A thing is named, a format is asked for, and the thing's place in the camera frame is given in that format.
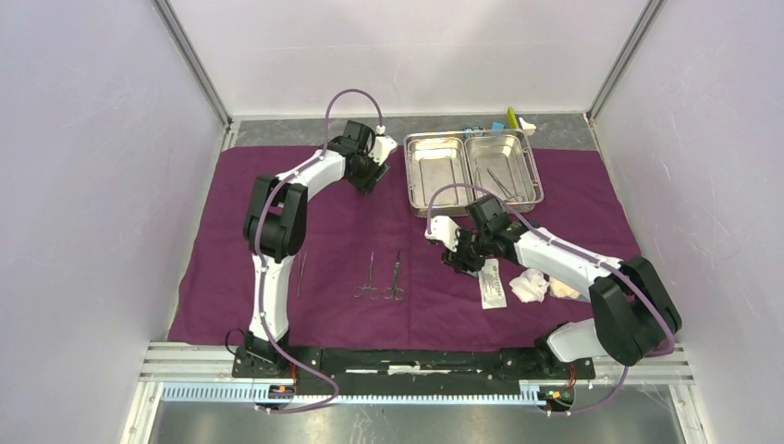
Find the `green suture packet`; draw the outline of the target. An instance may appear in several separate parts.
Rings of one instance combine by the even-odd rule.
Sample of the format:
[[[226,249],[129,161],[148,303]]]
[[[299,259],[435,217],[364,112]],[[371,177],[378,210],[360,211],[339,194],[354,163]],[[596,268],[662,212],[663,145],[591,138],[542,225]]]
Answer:
[[[480,285],[481,305],[484,310],[507,307],[506,292],[500,277],[499,261],[487,259],[477,273]]]

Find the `white gauze packet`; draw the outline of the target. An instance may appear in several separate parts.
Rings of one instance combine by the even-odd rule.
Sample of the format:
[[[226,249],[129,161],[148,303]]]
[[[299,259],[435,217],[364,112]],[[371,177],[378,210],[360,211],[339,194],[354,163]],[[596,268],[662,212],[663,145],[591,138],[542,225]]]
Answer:
[[[509,282],[511,291],[523,303],[542,302],[549,290],[549,281],[539,270],[528,268]]]

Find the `steel surgical scissors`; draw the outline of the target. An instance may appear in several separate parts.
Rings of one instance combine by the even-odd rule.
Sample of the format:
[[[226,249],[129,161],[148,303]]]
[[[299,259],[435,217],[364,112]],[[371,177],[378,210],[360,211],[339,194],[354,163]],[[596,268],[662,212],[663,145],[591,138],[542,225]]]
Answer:
[[[393,268],[392,281],[390,285],[383,292],[384,298],[386,300],[402,301],[405,297],[405,290],[403,290],[399,286],[400,269],[401,269],[401,252],[397,252],[394,268]]]

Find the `maroon cloth wrap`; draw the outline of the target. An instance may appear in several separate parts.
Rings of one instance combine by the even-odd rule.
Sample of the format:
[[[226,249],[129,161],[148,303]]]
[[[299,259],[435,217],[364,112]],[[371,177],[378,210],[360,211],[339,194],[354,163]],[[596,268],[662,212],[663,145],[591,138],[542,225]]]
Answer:
[[[236,147],[223,152],[202,213],[171,341],[239,343],[253,313],[254,270],[242,227],[254,180],[287,171],[312,155],[310,146]],[[545,198],[532,222],[587,250],[628,260],[640,251],[606,168],[596,152],[538,149]],[[547,330],[592,314],[588,303],[546,298],[484,310],[478,280],[444,265],[442,248],[424,238],[425,222],[410,208],[401,153],[370,194],[333,184],[308,205],[301,296],[292,267],[288,318],[293,346],[492,352],[528,347]],[[380,297],[353,297],[374,252]],[[402,301],[386,300],[401,252]]]

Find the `white gauze pad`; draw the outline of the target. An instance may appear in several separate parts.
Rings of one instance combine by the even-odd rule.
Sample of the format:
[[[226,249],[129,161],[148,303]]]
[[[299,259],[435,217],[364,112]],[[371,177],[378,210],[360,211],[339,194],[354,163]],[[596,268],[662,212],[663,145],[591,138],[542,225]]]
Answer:
[[[555,277],[549,278],[549,294],[551,297],[563,300],[579,300],[582,294]]]

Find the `steel needle holder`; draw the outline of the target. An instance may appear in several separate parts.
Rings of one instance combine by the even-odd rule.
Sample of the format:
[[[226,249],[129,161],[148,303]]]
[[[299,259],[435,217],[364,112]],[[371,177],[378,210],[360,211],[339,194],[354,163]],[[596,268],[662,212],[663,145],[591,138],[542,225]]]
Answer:
[[[353,291],[354,298],[367,296],[370,300],[377,300],[380,297],[379,289],[373,284],[374,272],[374,252],[370,253],[366,279],[362,284],[357,285]]]

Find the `steel two-compartment tray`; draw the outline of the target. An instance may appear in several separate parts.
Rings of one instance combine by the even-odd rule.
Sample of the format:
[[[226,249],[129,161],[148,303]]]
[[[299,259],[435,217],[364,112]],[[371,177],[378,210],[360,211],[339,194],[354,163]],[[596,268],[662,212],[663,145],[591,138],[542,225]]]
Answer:
[[[403,143],[407,191],[412,212],[425,217],[428,205],[435,216],[464,216],[465,207],[483,194],[474,189],[473,171],[479,168],[484,189],[505,199],[492,181],[493,170],[513,193],[526,196],[510,203],[515,210],[532,211],[545,194],[533,149],[520,129],[504,129],[468,137],[460,131],[413,133]]]

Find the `steel forceps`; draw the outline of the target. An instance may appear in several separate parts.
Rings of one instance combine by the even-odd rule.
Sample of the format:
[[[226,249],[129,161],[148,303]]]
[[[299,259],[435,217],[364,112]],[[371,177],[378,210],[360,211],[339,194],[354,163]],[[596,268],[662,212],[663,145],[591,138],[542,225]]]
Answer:
[[[304,269],[307,262],[307,252],[301,252],[298,254],[298,270],[297,270],[297,286],[296,286],[296,297],[299,298],[301,296],[301,288],[303,282],[303,275]]]

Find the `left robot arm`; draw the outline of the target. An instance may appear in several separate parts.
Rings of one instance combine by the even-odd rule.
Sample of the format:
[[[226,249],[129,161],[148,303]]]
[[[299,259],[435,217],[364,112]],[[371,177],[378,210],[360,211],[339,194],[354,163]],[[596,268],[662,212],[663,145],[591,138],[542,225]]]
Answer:
[[[267,376],[281,376],[290,365],[290,352],[281,346],[288,333],[288,280],[305,240],[309,200],[341,180],[362,194],[372,192],[397,147],[383,124],[350,120],[302,163],[253,182],[243,224],[254,266],[253,315],[240,349]]]

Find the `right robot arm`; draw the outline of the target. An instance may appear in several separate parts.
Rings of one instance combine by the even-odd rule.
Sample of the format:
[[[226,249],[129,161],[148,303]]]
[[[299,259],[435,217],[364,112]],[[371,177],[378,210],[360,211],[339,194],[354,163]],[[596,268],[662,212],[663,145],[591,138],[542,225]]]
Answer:
[[[571,362],[608,356],[634,366],[646,357],[672,352],[682,321],[653,264],[637,255],[605,256],[562,240],[521,216],[510,215],[493,195],[467,208],[474,224],[461,228],[448,216],[432,216],[425,237],[442,243],[443,262],[455,272],[478,273],[489,259],[544,273],[590,303],[592,316],[555,327],[533,354],[536,370],[557,377]]]

